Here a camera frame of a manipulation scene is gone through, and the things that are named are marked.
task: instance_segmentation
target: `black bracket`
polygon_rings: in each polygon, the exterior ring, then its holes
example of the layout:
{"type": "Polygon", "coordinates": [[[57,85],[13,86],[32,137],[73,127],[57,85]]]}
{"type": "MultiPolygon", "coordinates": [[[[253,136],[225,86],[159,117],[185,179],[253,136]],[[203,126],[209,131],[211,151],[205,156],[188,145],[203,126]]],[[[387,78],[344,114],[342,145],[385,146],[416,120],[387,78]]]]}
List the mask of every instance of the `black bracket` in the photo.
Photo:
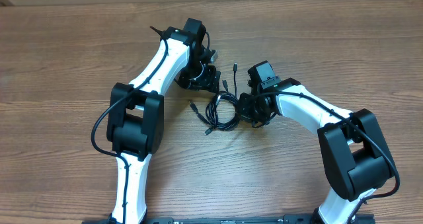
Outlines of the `black bracket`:
{"type": "MultiPolygon", "coordinates": [[[[315,214],[286,214],[281,217],[235,217],[235,218],[201,218],[172,219],[160,217],[146,219],[142,224],[324,224],[314,218],[315,214]]],[[[375,224],[373,214],[357,215],[353,224],[375,224]]]]}
{"type": "MultiPolygon", "coordinates": [[[[351,113],[350,121],[374,140],[395,165],[373,113],[366,109],[351,113]]],[[[345,122],[327,124],[319,128],[317,134],[326,177],[341,198],[350,202],[356,200],[361,193],[371,188],[380,188],[386,180],[393,177],[394,172],[381,153],[366,140],[362,140],[345,122]],[[349,139],[355,143],[363,141],[364,147],[351,153],[347,143],[349,139]]]]}
{"type": "Polygon", "coordinates": [[[262,93],[278,92],[291,86],[300,85],[295,79],[281,80],[275,75],[272,66],[263,61],[248,70],[251,93],[242,93],[239,97],[236,113],[239,118],[248,123],[267,122],[273,112],[278,113],[276,95],[260,96],[256,101],[250,98],[262,93]]]}
{"type": "Polygon", "coordinates": [[[217,59],[217,52],[202,45],[205,35],[206,27],[195,19],[188,19],[182,30],[169,27],[163,32],[164,39],[172,38],[190,46],[190,60],[180,72],[178,85],[183,89],[218,93],[220,71],[215,66],[208,65],[217,59]]]}
{"type": "Polygon", "coordinates": [[[112,214],[110,214],[107,219],[103,219],[100,221],[83,221],[82,224],[121,224],[117,222],[115,218],[112,217],[112,214]]]}
{"type": "MultiPolygon", "coordinates": [[[[110,105],[125,97],[134,88],[131,85],[116,83],[110,96],[110,105]]],[[[148,154],[154,154],[163,137],[164,105],[163,95],[138,90],[125,101],[117,104],[109,113],[107,140],[112,142],[112,150],[131,153],[143,161],[148,154]],[[126,113],[126,109],[144,107],[143,117],[126,113]]]]}

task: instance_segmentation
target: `wire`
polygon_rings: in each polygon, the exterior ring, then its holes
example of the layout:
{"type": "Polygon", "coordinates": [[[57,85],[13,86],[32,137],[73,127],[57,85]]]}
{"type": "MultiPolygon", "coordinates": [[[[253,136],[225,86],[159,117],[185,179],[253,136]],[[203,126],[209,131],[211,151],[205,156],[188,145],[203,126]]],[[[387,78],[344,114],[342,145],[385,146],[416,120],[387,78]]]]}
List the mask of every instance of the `wire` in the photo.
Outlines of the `wire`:
{"type": "Polygon", "coordinates": [[[209,50],[209,48],[210,48],[210,34],[209,34],[209,32],[206,32],[206,34],[207,34],[207,49],[206,49],[206,50],[204,50],[203,54],[201,54],[201,55],[199,56],[199,60],[200,60],[200,61],[201,61],[201,60],[203,60],[204,58],[206,58],[206,56],[207,56],[207,54],[208,54],[208,50],[209,50]]]}
{"type": "Polygon", "coordinates": [[[262,93],[256,96],[253,96],[249,99],[249,103],[256,100],[258,97],[260,96],[268,96],[268,95],[279,95],[279,94],[284,94],[284,95],[291,95],[291,96],[299,96],[301,98],[306,98],[307,100],[310,100],[311,102],[313,102],[314,104],[316,104],[317,106],[321,107],[323,110],[325,110],[326,112],[328,112],[329,114],[339,118],[340,120],[342,120],[343,122],[347,123],[354,131],[358,132],[359,135],[364,138],[367,142],[369,142],[371,144],[371,146],[375,149],[377,149],[378,152],[381,153],[381,156],[385,159],[385,162],[388,163],[389,168],[393,171],[394,177],[395,177],[395,187],[389,191],[386,192],[384,194],[374,194],[374,195],[370,195],[368,197],[364,197],[362,198],[357,206],[354,208],[353,212],[350,214],[350,216],[347,219],[347,223],[350,223],[352,218],[355,216],[355,214],[357,214],[357,211],[359,210],[359,208],[362,206],[362,204],[366,203],[368,200],[370,199],[374,199],[374,198],[385,198],[388,196],[392,196],[393,194],[395,194],[400,186],[400,178],[399,178],[399,173],[397,168],[395,168],[394,164],[391,162],[390,159],[388,159],[388,156],[386,156],[386,154],[382,151],[382,149],[366,134],[364,133],[364,131],[362,131],[360,128],[358,128],[356,125],[354,125],[351,121],[349,121],[349,119],[344,118],[343,116],[337,114],[334,110],[326,107],[324,104],[322,104],[321,102],[319,102],[318,100],[307,96],[303,93],[291,93],[291,92],[267,92],[267,93],[262,93]]]}
{"type": "Polygon", "coordinates": [[[237,98],[237,81],[236,81],[236,73],[237,73],[237,64],[233,65],[233,83],[235,87],[235,95],[230,93],[227,88],[227,82],[224,80],[223,86],[225,87],[225,91],[219,91],[211,100],[211,102],[206,106],[206,117],[201,115],[198,112],[197,106],[190,102],[190,106],[192,110],[197,114],[197,117],[203,121],[205,124],[209,125],[210,128],[207,129],[204,133],[206,135],[210,134],[214,129],[219,129],[222,131],[231,131],[235,129],[239,124],[239,117],[234,115],[234,117],[229,120],[228,122],[219,122],[219,115],[217,114],[217,106],[219,102],[227,101],[230,102],[235,108],[238,105],[238,98],[237,98]]]}
{"type": "Polygon", "coordinates": [[[123,102],[124,100],[127,100],[128,98],[130,98],[136,91],[138,91],[140,88],[144,87],[146,84],[148,84],[148,82],[150,82],[151,78],[154,76],[154,74],[156,74],[156,72],[160,69],[160,66],[163,64],[163,62],[165,62],[166,57],[168,56],[168,50],[169,50],[169,46],[167,44],[167,41],[163,38],[162,32],[160,30],[157,30],[156,28],[150,26],[151,29],[153,29],[159,36],[160,38],[163,40],[163,42],[165,43],[165,52],[163,54],[163,57],[161,59],[161,61],[159,62],[159,64],[157,65],[156,68],[154,68],[153,72],[151,72],[151,74],[145,78],[144,82],[142,82],[139,86],[137,86],[136,88],[134,88],[132,91],[130,91],[126,96],[122,97],[121,99],[119,99],[118,101],[116,101],[113,105],[111,105],[110,107],[108,107],[106,109],[106,111],[104,111],[100,117],[97,119],[97,121],[95,122],[93,129],[91,130],[91,144],[93,145],[94,149],[96,149],[98,152],[103,153],[105,155],[110,155],[112,157],[116,157],[121,159],[124,164],[125,164],[125,170],[126,170],[126,175],[125,175],[125,185],[124,185],[124,200],[123,200],[123,218],[122,218],[122,224],[125,224],[125,220],[126,220],[126,192],[128,191],[128,179],[129,179],[129,173],[130,173],[130,169],[129,169],[129,165],[127,160],[121,156],[121,154],[117,154],[117,153],[112,153],[109,151],[105,151],[103,149],[101,149],[100,147],[98,147],[96,141],[95,141],[95,133],[97,131],[98,126],[100,125],[101,121],[107,116],[107,114],[110,113],[110,111],[116,107],[119,103],[123,102]]]}

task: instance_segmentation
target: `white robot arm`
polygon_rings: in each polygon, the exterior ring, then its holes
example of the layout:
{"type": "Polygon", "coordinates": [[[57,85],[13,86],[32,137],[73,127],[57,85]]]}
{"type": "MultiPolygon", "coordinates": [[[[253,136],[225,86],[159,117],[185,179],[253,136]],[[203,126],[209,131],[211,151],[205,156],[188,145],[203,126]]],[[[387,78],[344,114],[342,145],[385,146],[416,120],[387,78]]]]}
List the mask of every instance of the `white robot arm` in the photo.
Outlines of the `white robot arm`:
{"type": "MultiPolygon", "coordinates": [[[[156,91],[159,95],[165,95],[167,89],[171,85],[173,79],[185,68],[190,59],[190,48],[183,44],[183,42],[169,38],[167,39],[168,55],[166,60],[160,66],[159,70],[152,76],[150,82],[140,88],[145,92],[156,91]]],[[[165,54],[165,43],[162,40],[160,48],[154,58],[130,85],[138,87],[150,74],[154,68],[157,67],[165,54]]],[[[144,107],[136,106],[137,109],[143,110],[144,107]]],[[[145,204],[145,185],[147,182],[147,170],[152,154],[148,154],[143,161],[138,160],[137,155],[130,153],[122,153],[122,156],[127,160],[129,169],[128,191],[126,196],[126,223],[139,224],[147,213],[147,206],[145,204]]],[[[112,212],[112,218],[118,223],[123,223],[123,200],[124,200],[124,186],[126,181],[125,164],[123,160],[116,158],[118,162],[118,191],[116,196],[116,205],[112,212]]]]}
{"type": "Polygon", "coordinates": [[[169,27],[157,32],[161,42],[149,65],[129,85],[117,83],[112,89],[107,138],[117,154],[118,190],[109,218],[95,223],[144,220],[147,169],[163,136],[163,96],[175,77],[180,74],[178,84],[184,89],[219,90],[220,72],[208,65],[217,52],[202,45],[207,32],[201,21],[188,19],[182,30],[169,27]],[[126,114],[126,109],[134,108],[144,110],[143,119],[126,114]]]}
{"type": "Polygon", "coordinates": [[[267,61],[248,72],[252,92],[240,96],[237,113],[241,119],[266,124],[271,113],[277,113],[319,136],[325,173],[332,188],[315,210],[312,223],[347,223],[355,218],[362,200],[387,179],[398,178],[385,138],[370,111],[338,108],[311,94],[295,79],[281,81],[267,61]],[[364,148],[351,154],[348,145],[360,142],[364,148]]]}

